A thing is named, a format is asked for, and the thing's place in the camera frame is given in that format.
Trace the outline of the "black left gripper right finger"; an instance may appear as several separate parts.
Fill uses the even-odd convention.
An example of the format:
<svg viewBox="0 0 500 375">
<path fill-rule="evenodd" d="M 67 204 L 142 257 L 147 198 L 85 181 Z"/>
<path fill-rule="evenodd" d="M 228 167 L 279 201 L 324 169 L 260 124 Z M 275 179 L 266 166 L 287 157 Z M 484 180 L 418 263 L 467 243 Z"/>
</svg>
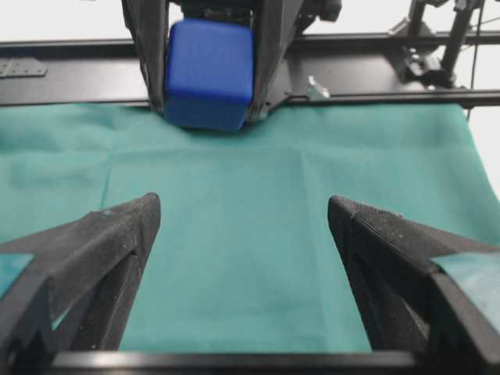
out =
<svg viewBox="0 0 500 375">
<path fill-rule="evenodd" d="M 327 204 L 334 244 L 372 352 L 347 373 L 496 374 L 499 330 L 481 285 L 499 249 L 343 196 Z"/>
</svg>

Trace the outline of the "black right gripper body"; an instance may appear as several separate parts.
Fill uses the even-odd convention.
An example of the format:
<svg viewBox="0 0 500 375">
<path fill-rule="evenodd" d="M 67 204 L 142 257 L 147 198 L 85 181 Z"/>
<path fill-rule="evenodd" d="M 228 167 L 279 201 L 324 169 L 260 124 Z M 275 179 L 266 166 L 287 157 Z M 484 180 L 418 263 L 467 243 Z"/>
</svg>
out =
<svg viewBox="0 0 500 375">
<path fill-rule="evenodd" d="M 295 22 L 305 17 L 336 21 L 342 1 L 173 1 L 185 18 L 252 26 L 262 16 Z"/>
</svg>

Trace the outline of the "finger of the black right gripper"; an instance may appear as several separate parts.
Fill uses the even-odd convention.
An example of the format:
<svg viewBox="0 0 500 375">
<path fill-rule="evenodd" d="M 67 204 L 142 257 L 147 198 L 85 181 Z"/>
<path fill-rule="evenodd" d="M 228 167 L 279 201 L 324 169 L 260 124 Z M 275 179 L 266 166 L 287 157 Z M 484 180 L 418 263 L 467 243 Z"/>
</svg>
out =
<svg viewBox="0 0 500 375">
<path fill-rule="evenodd" d="M 280 62 L 294 38 L 297 20 L 290 22 L 262 16 L 253 24 L 255 31 L 254 85 L 247 120 L 257 121 L 266 116 L 266 100 Z"/>
<path fill-rule="evenodd" d="M 155 112 L 162 112 L 169 1 L 123 0 L 122 9 L 124 23 L 137 51 L 150 106 Z"/>
</svg>

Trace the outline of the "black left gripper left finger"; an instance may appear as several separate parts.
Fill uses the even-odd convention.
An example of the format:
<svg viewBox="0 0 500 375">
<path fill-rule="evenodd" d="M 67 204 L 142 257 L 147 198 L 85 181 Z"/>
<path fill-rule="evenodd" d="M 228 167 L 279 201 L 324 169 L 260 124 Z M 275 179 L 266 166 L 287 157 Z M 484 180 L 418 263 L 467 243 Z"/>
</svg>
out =
<svg viewBox="0 0 500 375">
<path fill-rule="evenodd" d="M 2 373 L 118 349 L 160 223 L 148 193 L 2 243 Z"/>
</svg>

